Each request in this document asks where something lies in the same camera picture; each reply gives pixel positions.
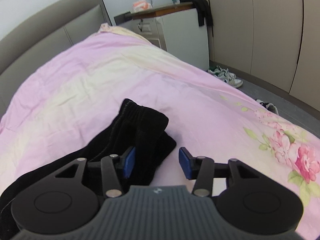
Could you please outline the grey upholstered headboard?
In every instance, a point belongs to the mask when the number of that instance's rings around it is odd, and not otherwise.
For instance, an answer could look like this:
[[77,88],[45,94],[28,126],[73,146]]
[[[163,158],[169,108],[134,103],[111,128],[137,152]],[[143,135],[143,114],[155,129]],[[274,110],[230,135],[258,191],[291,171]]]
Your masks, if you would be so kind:
[[103,0],[60,0],[1,40],[1,115],[20,85],[59,53],[111,23]]

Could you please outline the white bedside cabinet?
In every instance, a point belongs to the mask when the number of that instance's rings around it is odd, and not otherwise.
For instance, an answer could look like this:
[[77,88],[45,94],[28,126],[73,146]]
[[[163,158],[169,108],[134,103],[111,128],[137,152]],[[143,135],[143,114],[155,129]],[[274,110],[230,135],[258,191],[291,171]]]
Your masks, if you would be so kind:
[[188,64],[201,70],[209,68],[207,26],[199,26],[191,2],[125,12],[115,16],[114,21]]

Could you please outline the black velvet pants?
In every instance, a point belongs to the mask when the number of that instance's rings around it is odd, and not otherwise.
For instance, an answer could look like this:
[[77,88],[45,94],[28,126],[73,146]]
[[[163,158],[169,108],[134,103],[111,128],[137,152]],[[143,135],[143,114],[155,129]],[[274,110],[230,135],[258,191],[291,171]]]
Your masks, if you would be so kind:
[[12,183],[1,195],[1,222],[8,222],[11,216],[10,202],[19,192],[76,158],[100,161],[111,154],[122,155],[130,146],[134,146],[135,164],[125,186],[150,185],[156,169],[176,147],[176,141],[165,132],[168,123],[169,119],[163,113],[124,99],[110,126],[96,135],[87,146],[30,171]]

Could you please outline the white sneaker near bed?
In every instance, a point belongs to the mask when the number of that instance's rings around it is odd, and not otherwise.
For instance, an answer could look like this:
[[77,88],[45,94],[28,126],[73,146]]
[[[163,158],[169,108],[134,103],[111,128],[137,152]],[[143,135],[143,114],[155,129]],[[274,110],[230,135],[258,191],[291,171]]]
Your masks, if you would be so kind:
[[219,79],[234,88],[240,88],[243,85],[243,81],[237,79],[236,75],[233,73],[223,73],[221,76],[219,76]]

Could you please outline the beige wardrobe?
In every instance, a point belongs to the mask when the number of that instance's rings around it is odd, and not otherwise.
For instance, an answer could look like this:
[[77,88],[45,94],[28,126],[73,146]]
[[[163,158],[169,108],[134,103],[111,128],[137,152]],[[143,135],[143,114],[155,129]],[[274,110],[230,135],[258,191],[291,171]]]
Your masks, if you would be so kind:
[[319,109],[319,0],[207,0],[215,62]]

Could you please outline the black white shoe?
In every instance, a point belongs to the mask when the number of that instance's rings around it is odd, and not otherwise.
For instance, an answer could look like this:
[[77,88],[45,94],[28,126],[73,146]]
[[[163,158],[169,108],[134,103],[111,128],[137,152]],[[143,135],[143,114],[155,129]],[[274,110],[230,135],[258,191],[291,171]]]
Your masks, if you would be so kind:
[[269,112],[272,112],[276,115],[279,115],[278,109],[273,103],[264,102],[260,99],[256,99],[256,102],[259,103],[260,105],[262,105],[264,108],[266,108]]

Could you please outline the pink floral duvet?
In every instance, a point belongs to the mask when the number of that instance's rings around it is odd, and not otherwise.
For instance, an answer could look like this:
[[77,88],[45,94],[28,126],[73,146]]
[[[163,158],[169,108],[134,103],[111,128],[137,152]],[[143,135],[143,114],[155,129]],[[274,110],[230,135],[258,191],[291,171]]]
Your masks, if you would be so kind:
[[121,27],[103,24],[75,44],[50,35],[1,74],[1,190],[23,174],[86,146],[124,99],[169,118],[191,153],[238,158],[298,194],[297,228],[319,236],[319,139],[243,92]]

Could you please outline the black garment on cabinet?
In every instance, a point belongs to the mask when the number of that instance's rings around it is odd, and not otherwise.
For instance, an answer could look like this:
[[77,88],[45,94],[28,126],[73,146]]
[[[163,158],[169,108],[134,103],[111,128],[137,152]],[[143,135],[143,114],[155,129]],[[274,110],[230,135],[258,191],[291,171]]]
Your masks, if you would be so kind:
[[202,27],[205,24],[208,27],[213,26],[213,18],[209,3],[206,0],[180,0],[180,2],[192,2],[194,8],[197,11],[197,18],[199,26]]

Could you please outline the white green sneaker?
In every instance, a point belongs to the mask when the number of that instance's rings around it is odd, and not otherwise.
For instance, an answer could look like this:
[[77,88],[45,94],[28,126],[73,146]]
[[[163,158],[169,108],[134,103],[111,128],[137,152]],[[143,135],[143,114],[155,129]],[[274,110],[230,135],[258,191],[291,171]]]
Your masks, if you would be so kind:
[[220,80],[233,80],[236,79],[236,75],[234,73],[231,73],[229,69],[221,68],[220,66],[216,66],[216,68],[208,69],[208,73],[212,74],[213,76],[217,77]]

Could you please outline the tissue pack on cabinet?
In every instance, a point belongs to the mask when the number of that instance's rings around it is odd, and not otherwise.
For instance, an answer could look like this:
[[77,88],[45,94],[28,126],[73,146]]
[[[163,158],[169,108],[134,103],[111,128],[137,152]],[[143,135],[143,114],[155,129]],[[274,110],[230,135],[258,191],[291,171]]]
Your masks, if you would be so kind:
[[145,10],[152,9],[153,7],[153,1],[152,0],[138,0],[133,3],[132,5],[132,12],[141,12]]

